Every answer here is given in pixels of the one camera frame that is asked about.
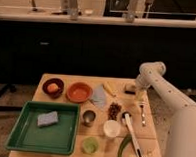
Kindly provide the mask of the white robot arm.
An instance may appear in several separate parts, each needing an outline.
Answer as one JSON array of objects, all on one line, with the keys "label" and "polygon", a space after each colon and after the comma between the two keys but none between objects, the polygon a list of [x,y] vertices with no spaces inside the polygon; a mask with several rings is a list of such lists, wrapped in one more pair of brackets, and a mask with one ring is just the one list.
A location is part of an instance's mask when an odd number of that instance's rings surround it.
[{"label": "white robot arm", "polygon": [[165,80],[164,62],[142,63],[135,79],[138,91],[150,86],[174,112],[165,157],[196,157],[196,102]]}]

